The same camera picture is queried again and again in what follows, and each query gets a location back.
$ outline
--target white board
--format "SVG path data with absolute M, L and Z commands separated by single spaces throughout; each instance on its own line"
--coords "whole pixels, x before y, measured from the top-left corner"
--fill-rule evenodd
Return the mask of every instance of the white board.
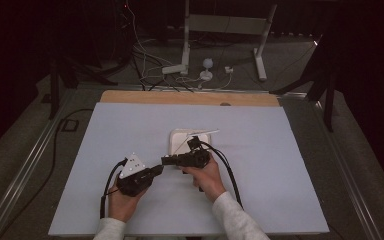
M 227 156 L 245 211 L 266 233 L 329 231 L 282 107 L 97 103 L 49 234 L 94 235 L 111 169 L 132 152 L 148 167 L 161 164 L 173 129 L 220 130 L 211 135 L 212 145 Z M 211 207 L 190 175 L 167 166 L 141 199 L 126 234 L 223 234 Z

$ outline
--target person's arm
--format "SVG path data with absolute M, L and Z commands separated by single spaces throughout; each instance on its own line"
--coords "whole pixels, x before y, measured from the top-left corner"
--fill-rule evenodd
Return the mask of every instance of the person's arm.
M 261 227 L 242 209 L 224 188 L 217 162 L 211 156 L 203 169 L 181 167 L 193 175 L 193 185 L 201 187 L 207 198 L 213 202 L 213 213 L 224 227 L 228 239 L 269 239 Z
M 127 221 L 133 216 L 140 198 L 146 189 L 135 197 L 121 194 L 114 185 L 108 190 L 108 218 L 99 221 L 98 232 L 94 240 L 120 240 L 124 237 Z

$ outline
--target white sleeve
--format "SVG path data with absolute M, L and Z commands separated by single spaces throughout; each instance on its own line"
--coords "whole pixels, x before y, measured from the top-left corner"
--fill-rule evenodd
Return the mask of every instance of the white sleeve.
M 224 192 L 216 199 L 213 213 L 224 227 L 228 239 L 269 240 L 261 227 L 244 212 L 229 192 Z
M 122 240 L 126 223 L 114 218 L 99 220 L 99 228 L 93 240 Z

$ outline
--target black clamp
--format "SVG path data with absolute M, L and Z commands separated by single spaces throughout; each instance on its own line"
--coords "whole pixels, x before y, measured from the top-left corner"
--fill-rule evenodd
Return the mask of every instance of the black clamp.
M 145 168 L 125 178 L 117 178 L 117 188 L 124 195 L 134 197 L 152 185 L 154 177 L 163 172 L 164 166 L 157 165 L 153 168 Z
M 210 161 L 210 152 L 202 147 L 199 138 L 194 136 L 187 143 L 191 150 L 190 152 L 164 156 L 161 158 L 161 164 L 180 167 L 196 167 L 201 169 L 207 166 Z

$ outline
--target small white device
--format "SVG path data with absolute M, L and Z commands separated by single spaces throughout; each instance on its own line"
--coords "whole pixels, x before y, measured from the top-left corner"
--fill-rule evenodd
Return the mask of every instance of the small white device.
M 204 81 L 210 81 L 213 78 L 213 74 L 210 71 L 208 71 L 208 69 L 213 67 L 213 59 L 211 58 L 204 59 L 202 66 L 204 66 L 205 71 L 202 71 L 201 74 L 199 74 L 199 77 Z

